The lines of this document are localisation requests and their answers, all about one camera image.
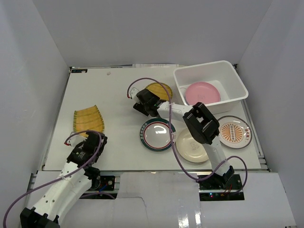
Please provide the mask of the round bamboo pattern plate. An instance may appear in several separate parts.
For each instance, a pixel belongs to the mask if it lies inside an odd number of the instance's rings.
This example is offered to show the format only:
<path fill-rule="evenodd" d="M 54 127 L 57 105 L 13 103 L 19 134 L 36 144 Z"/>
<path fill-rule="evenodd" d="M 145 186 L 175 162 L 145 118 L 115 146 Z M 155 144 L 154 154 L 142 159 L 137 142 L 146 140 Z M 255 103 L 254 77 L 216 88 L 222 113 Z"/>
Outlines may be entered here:
<path fill-rule="evenodd" d="M 172 99 L 173 92 L 172 89 L 165 83 L 162 83 L 162 85 L 166 88 L 169 95 L 165 91 L 165 89 L 158 83 L 151 83 L 146 86 L 146 89 L 148 89 L 153 94 L 157 95 L 161 100 L 169 101 L 169 98 Z"/>

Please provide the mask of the fan-shaped bamboo pattern plate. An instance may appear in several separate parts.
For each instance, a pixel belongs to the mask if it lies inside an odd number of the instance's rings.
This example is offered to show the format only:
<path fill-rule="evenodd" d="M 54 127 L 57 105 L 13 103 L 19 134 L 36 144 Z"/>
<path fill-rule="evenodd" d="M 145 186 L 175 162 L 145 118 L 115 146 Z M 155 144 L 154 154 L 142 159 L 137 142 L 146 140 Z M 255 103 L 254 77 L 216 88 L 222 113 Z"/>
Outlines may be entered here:
<path fill-rule="evenodd" d="M 96 105 L 74 111 L 73 131 L 94 130 L 103 133 L 105 130 L 104 120 Z"/>

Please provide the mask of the pink round plate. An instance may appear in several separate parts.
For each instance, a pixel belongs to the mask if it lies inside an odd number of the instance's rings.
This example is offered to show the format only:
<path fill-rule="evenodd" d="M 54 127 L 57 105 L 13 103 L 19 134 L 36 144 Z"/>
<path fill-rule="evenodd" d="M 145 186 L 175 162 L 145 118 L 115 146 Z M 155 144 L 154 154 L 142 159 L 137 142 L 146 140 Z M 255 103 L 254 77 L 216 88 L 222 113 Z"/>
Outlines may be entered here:
<path fill-rule="evenodd" d="M 197 102 L 206 105 L 221 101 L 221 96 L 217 88 L 207 82 L 196 82 L 191 84 L 186 89 L 185 98 L 189 105 L 195 105 Z"/>

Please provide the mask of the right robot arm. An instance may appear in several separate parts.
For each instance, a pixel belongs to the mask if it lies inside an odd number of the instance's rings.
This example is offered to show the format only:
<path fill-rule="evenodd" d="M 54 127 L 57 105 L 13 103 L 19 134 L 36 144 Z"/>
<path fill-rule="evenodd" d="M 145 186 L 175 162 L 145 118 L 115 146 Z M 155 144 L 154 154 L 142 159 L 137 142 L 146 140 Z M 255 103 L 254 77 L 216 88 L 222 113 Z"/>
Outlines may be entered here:
<path fill-rule="evenodd" d="M 184 173 L 196 182 L 213 179 L 219 189 L 226 189 L 231 185 L 234 169 L 228 162 L 219 139 L 219 122 L 203 103 L 195 105 L 174 104 L 160 99 L 148 89 L 129 89 L 127 97 L 135 101 L 133 108 L 146 116 L 160 117 L 162 119 L 184 122 L 192 136 L 199 144 L 203 145 L 211 163 L 212 173 L 205 178 L 191 176 L 182 166 L 173 149 L 174 156 Z"/>

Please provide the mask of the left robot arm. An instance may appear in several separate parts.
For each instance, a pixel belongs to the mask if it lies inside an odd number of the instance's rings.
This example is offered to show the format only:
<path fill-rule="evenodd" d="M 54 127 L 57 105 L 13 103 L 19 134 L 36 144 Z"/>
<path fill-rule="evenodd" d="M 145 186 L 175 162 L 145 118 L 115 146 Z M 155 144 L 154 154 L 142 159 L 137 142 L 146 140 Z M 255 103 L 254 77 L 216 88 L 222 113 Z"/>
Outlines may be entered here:
<path fill-rule="evenodd" d="M 58 228 L 76 201 L 89 189 L 100 185 L 100 170 L 93 167 L 102 154 L 107 137 L 94 130 L 86 130 L 87 137 L 77 143 L 54 181 L 38 187 L 49 189 L 32 208 L 20 214 L 23 228 Z"/>

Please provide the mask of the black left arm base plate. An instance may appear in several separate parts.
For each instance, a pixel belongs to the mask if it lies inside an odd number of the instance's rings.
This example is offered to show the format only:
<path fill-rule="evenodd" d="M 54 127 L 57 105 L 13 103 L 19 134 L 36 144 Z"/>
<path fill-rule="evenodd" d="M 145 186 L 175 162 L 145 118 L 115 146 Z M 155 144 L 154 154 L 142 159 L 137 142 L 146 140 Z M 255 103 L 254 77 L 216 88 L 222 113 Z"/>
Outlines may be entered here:
<path fill-rule="evenodd" d="M 99 176 L 92 180 L 92 186 L 90 190 L 95 191 L 113 191 L 115 186 L 115 176 Z"/>

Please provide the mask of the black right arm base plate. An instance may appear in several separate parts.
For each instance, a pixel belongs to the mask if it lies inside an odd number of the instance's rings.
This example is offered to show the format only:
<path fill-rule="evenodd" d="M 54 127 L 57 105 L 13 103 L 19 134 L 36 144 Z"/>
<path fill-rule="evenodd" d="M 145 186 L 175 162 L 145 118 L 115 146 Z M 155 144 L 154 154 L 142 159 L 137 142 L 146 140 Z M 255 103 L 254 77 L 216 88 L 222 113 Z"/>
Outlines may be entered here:
<path fill-rule="evenodd" d="M 214 177 L 199 181 L 198 184 L 200 190 L 239 190 L 242 187 L 242 181 L 239 174 L 234 174 L 225 184 L 219 182 Z"/>

